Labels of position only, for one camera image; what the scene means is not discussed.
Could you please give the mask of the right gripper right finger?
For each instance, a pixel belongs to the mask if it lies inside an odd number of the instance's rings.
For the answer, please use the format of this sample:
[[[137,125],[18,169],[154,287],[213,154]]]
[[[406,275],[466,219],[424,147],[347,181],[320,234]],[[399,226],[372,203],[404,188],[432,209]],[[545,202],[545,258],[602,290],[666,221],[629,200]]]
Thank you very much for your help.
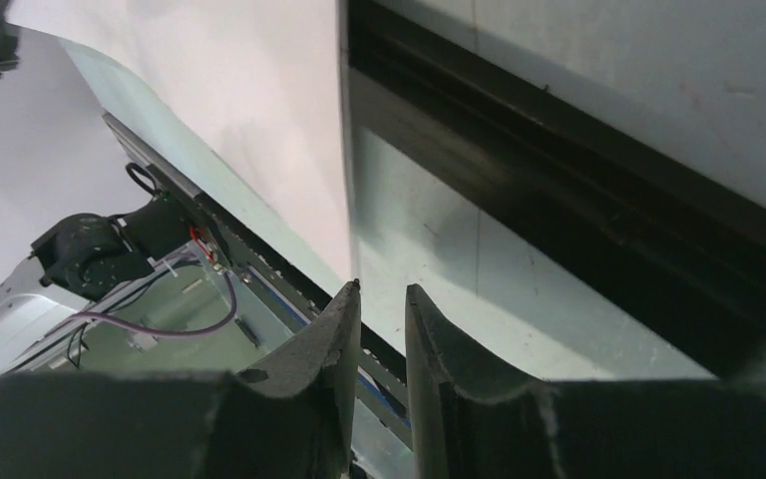
[[[766,387],[720,380],[543,381],[405,294],[421,478],[766,478]]]

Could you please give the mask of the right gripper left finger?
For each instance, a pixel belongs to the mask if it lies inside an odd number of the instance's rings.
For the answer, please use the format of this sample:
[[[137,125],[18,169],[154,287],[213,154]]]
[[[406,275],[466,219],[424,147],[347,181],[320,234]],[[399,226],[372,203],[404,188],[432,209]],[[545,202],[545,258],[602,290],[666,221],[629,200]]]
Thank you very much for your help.
[[[351,442],[361,295],[247,369],[0,376],[0,478],[340,478]]]

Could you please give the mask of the black picture frame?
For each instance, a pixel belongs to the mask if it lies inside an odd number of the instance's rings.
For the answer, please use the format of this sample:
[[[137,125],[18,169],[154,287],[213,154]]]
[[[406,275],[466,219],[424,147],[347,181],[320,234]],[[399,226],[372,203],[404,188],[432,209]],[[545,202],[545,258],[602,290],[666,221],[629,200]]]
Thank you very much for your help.
[[[720,376],[766,361],[766,209],[374,1],[358,123]]]

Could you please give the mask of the cat photo print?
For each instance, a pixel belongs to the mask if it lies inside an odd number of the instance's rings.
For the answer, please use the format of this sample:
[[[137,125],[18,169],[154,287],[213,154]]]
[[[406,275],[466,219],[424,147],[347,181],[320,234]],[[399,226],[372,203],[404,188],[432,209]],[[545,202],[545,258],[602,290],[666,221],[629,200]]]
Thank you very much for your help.
[[[98,98],[327,290],[352,275],[343,1],[15,1]]]

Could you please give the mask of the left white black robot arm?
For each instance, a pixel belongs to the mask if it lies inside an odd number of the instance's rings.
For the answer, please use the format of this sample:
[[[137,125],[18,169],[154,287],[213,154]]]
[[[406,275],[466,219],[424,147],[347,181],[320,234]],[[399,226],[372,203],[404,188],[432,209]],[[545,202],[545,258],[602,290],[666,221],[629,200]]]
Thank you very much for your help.
[[[192,218],[168,192],[151,186],[150,195],[129,213],[68,216],[32,242],[29,255],[0,284],[0,374],[184,258]]]

